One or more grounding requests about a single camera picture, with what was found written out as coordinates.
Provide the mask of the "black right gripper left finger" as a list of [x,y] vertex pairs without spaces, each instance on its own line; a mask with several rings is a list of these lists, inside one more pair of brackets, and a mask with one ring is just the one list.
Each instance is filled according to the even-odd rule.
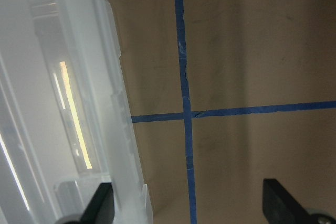
[[83,212],[80,223],[111,224],[115,217],[114,194],[111,183],[101,183]]

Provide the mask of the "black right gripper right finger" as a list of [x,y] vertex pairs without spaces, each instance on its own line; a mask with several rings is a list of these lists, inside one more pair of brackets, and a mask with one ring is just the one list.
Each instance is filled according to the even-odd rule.
[[262,186],[263,214],[268,223],[309,223],[310,215],[279,181],[267,178]]

